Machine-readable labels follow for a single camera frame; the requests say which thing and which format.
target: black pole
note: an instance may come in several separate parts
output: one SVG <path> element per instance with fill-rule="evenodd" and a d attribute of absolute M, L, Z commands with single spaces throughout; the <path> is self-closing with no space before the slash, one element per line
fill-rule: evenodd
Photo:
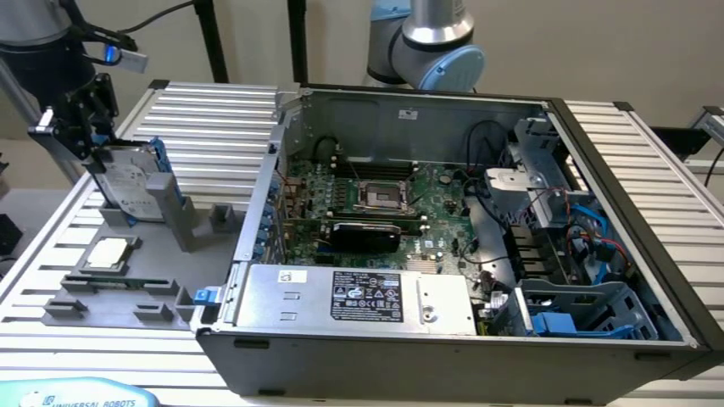
<path fill-rule="evenodd" d="M 304 15 L 306 14 L 306 0 L 286 0 L 289 14 L 289 42 L 292 44 L 292 69 L 294 82 L 308 83 L 306 72 L 306 26 Z"/>
<path fill-rule="evenodd" d="M 208 55 L 208 63 L 212 66 L 213 81 L 216 83 L 228 83 L 226 60 L 224 59 L 224 48 L 221 47 L 218 25 L 216 24 L 213 0 L 194 2 L 193 9 L 198 17 L 198 24 L 201 24 L 205 54 Z"/>

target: circuit board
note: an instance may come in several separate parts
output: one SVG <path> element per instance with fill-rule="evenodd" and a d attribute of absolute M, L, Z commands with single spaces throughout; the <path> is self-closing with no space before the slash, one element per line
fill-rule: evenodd
<path fill-rule="evenodd" d="M 289 188 L 290 215 L 284 223 L 286 263 L 464 274 L 473 281 L 480 272 L 458 261 L 458 250 L 473 238 L 473 228 L 462 208 L 465 178 L 454 179 L 454 171 L 440 164 L 421 164 L 405 180 L 390 181 L 337 177 L 325 165 L 290 163 L 288 182 L 294 188 Z M 394 209 L 394 213 L 402 215 L 380 215 L 378 220 L 364 216 L 368 212 L 360 205 L 360 191 L 365 186 L 384 192 L 385 186 L 394 188 L 400 183 L 406 196 L 402 209 Z M 334 253 L 324 239 L 325 229 L 337 221 L 332 212 L 344 215 L 346 221 L 398 226 L 402 236 L 397 251 Z"/>

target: white wall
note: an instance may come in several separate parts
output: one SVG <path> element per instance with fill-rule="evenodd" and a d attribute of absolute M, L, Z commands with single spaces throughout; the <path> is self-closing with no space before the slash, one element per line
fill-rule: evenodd
<path fill-rule="evenodd" d="M 120 29 L 181 0 L 78 0 L 94 24 Z M 309 79 L 358 84 L 370 0 L 308 0 Z M 466 0 L 488 55 L 480 92 L 624 100 L 652 125 L 685 125 L 724 105 L 724 1 Z M 285 0 L 216 0 L 232 81 L 292 81 Z M 133 34 L 150 55 L 144 75 L 109 69 L 125 115 L 150 79 L 210 81 L 192 9 Z M 25 125 L 0 97 L 0 137 Z"/>

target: power supply label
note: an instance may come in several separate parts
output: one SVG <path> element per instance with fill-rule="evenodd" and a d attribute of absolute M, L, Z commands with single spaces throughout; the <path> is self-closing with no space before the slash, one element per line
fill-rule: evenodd
<path fill-rule="evenodd" d="M 334 271 L 330 313 L 337 321 L 402 322 L 398 274 Z"/>

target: sticker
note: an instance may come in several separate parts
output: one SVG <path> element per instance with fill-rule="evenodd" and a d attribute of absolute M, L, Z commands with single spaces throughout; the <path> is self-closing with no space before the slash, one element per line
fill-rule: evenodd
<path fill-rule="evenodd" d="M 280 270 L 277 282 L 306 282 L 306 270 Z"/>
<path fill-rule="evenodd" d="M 402 322 L 398 274 L 334 271 L 330 315 L 337 321 Z"/>
<path fill-rule="evenodd" d="M 402 120 L 417 120 L 417 110 L 400 110 L 397 118 Z"/>

